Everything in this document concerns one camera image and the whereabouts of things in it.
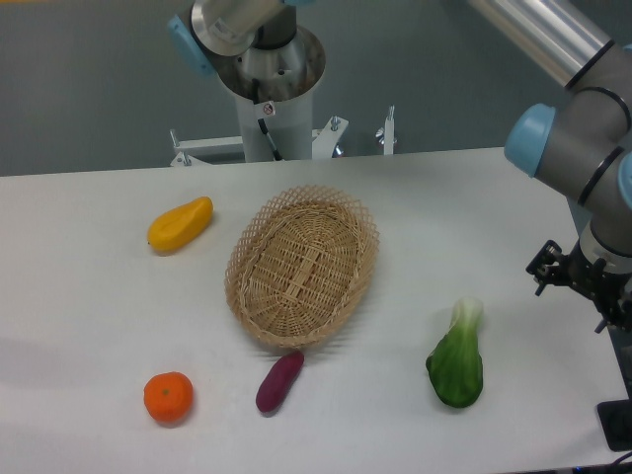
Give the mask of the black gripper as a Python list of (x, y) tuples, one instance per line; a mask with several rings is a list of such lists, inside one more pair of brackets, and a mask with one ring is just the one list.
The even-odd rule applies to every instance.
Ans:
[(631, 266), (614, 263), (610, 254), (598, 255), (592, 261), (577, 242), (567, 257), (553, 240), (547, 240), (526, 267), (537, 284), (540, 296), (547, 286), (567, 286), (589, 299), (601, 315), (594, 331), (600, 334), (607, 327), (631, 332)]

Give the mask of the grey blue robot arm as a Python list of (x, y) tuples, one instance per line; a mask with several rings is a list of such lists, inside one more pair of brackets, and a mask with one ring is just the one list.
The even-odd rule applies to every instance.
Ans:
[[(329, 159), (346, 129), (311, 128), (321, 43), (296, 22), (293, 1), (196, 1), (168, 31), (181, 57), (217, 75), (238, 108), (248, 161)], [(504, 152), (523, 173), (585, 215), (569, 254), (546, 243), (527, 267), (540, 288), (566, 286), (590, 300), (603, 326), (631, 327), (631, 50), (567, 1), (477, 1), (474, 8), (571, 93), (515, 123)]]

